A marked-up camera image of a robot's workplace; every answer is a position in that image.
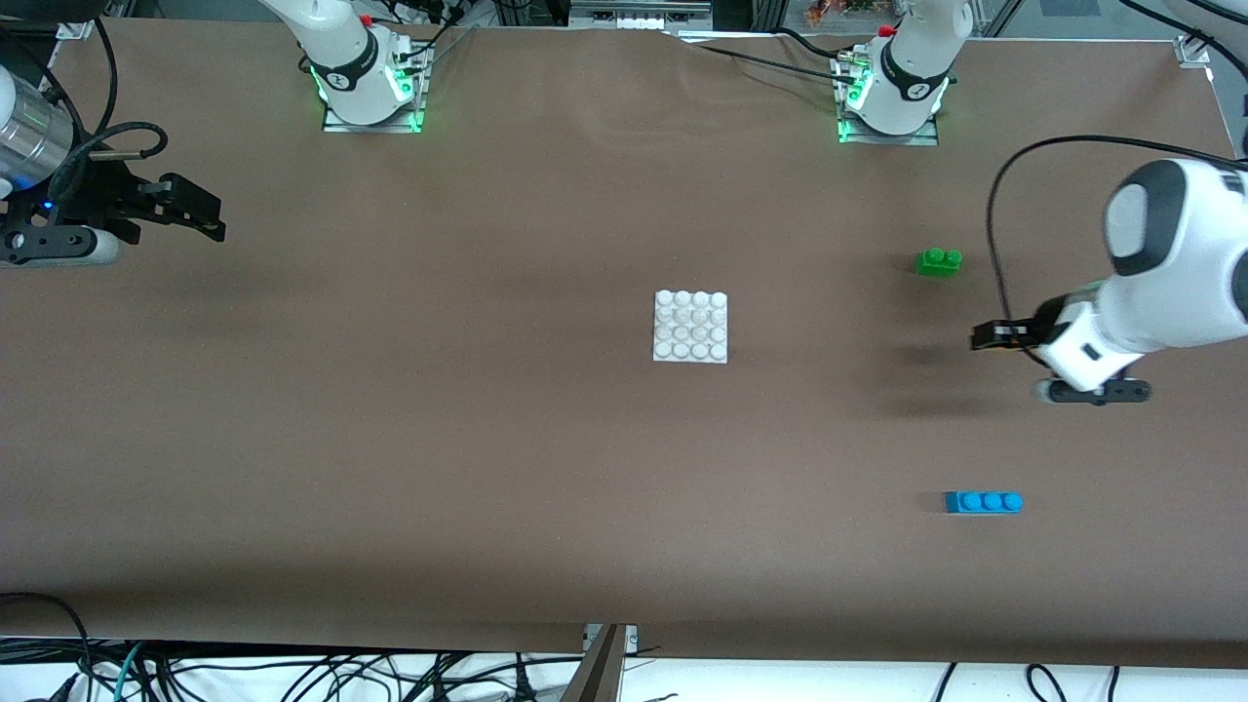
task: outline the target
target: lego brick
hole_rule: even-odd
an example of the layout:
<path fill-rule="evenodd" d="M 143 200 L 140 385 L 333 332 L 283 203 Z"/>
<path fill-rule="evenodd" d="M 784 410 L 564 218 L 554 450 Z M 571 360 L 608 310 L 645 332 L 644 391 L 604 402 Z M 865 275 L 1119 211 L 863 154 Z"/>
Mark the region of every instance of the lego brick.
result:
<path fill-rule="evenodd" d="M 946 492 L 945 511 L 950 515 L 1017 515 L 1022 495 L 1017 492 Z"/>
<path fill-rule="evenodd" d="M 660 290 L 654 294 L 655 361 L 728 362 L 728 295 Z"/>
<path fill-rule="evenodd" d="M 962 252 L 957 249 L 931 247 L 915 256 L 915 272 L 929 277 L 953 277 L 962 270 Z"/>

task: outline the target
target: white lego plate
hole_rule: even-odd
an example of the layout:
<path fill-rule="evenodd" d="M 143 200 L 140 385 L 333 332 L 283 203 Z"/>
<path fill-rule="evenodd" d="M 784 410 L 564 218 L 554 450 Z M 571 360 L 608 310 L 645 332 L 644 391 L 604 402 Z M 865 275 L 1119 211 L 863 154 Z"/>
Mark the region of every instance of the white lego plate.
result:
<path fill-rule="evenodd" d="M 653 358 L 674 363 L 728 362 L 728 295 L 654 294 Z"/>

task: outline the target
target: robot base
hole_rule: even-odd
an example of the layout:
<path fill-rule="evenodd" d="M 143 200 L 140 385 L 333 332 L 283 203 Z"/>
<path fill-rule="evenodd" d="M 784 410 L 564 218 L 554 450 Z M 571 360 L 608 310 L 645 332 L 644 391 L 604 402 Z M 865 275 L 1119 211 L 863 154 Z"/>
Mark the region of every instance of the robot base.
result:
<path fill-rule="evenodd" d="M 322 131 L 332 134 L 421 134 L 424 129 L 424 107 L 429 99 L 429 70 L 433 66 L 433 50 L 423 51 L 411 59 L 408 70 L 414 71 L 408 77 L 399 77 L 401 90 L 411 90 L 414 95 L 411 102 L 398 109 L 389 119 L 372 125 L 356 125 L 344 121 L 328 104 L 321 121 Z"/>
<path fill-rule="evenodd" d="M 867 65 L 866 45 L 860 44 L 854 47 L 852 54 L 842 55 L 841 59 L 830 59 L 829 65 L 832 75 L 847 75 L 855 80 L 862 79 L 862 70 Z M 834 96 L 836 99 L 836 134 L 841 144 L 881 144 L 890 146 L 936 146 L 938 144 L 936 134 L 936 120 L 927 117 L 924 126 L 912 134 L 892 135 L 876 131 L 867 126 L 862 117 L 849 109 L 849 96 L 854 90 L 860 89 L 859 84 L 834 84 Z"/>

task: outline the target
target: white floor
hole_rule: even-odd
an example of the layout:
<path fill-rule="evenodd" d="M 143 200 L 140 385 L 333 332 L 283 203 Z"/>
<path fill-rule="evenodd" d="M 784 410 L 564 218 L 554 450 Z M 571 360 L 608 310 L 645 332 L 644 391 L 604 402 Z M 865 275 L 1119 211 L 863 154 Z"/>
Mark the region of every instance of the white floor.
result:
<path fill-rule="evenodd" d="M 396 663 L 404 675 L 419 675 L 432 656 L 401 656 Z M 256 665 L 265 660 L 213 660 L 218 665 Z M 514 661 L 513 655 L 473 656 L 448 673 L 462 677 L 475 671 Z M 675 693 L 675 702 L 931 702 L 943 663 L 786 663 L 770 661 L 630 660 L 623 677 L 620 702 L 651 702 Z M 945 693 L 946 702 L 1030 702 L 1021 665 L 962 663 Z M 538 691 L 565 685 L 575 670 L 573 663 L 533 666 L 529 680 Z M 1093 666 L 1051 666 L 1066 692 L 1067 702 L 1099 702 L 1106 698 L 1109 668 Z M 0 666 L 0 702 L 27 702 L 50 696 L 74 668 L 70 665 L 42 663 Z M 287 687 L 305 668 L 273 668 L 255 672 L 195 671 L 182 680 L 207 702 L 278 702 Z M 504 682 L 514 677 L 499 675 Z M 1043 676 L 1041 693 L 1050 702 L 1057 695 Z M 109 702 L 99 691 L 96 700 Z M 392 688 L 393 700 L 399 696 Z M 507 690 L 499 685 L 466 686 L 451 697 L 454 701 L 497 700 Z M 70 702 L 82 701 L 82 682 Z M 322 702 L 328 683 L 319 685 L 303 702 Z M 426 693 L 423 701 L 429 700 Z M 353 681 L 342 691 L 342 702 L 386 702 L 382 687 Z M 1248 700 L 1248 671 L 1203 671 L 1177 668 L 1124 668 L 1116 695 L 1118 702 L 1184 701 L 1242 702 Z"/>

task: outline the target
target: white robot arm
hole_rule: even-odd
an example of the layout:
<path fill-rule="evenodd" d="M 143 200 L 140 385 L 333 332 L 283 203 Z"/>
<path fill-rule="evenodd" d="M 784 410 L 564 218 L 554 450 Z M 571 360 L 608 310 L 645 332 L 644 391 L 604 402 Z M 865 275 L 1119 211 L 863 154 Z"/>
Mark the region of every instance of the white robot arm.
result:
<path fill-rule="evenodd" d="M 411 102 L 412 40 L 364 26 L 347 0 L 260 0 L 295 32 L 324 101 L 343 121 L 381 122 Z"/>
<path fill-rule="evenodd" d="M 915 0 L 895 35 L 866 45 L 870 74 L 846 106 L 882 134 L 917 131 L 940 107 L 950 66 L 973 26 L 970 0 Z"/>
<path fill-rule="evenodd" d="M 1021 322 L 976 327 L 972 349 L 1027 346 L 1075 391 L 1103 393 L 1144 353 L 1248 336 L 1248 180 L 1194 160 L 1144 165 L 1114 191 L 1114 275 Z M 1042 400 L 1051 385 L 1042 383 Z"/>

